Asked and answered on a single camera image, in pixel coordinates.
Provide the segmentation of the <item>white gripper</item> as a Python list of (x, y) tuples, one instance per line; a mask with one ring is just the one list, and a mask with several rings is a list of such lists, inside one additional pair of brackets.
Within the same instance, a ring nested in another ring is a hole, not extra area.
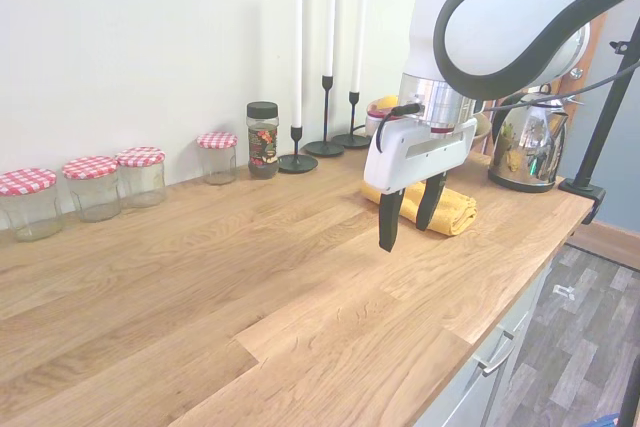
[(449, 133), (435, 133), (414, 118), (391, 121), (381, 139), (372, 140), (364, 182), (382, 193), (379, 201), (379, 246), (391, 252), (397, 238), (404, 188), (425, 182), (415, 225), (426, 231), (444, 190), (447, 172), (464, 163), (475, 136), (472, 118)]

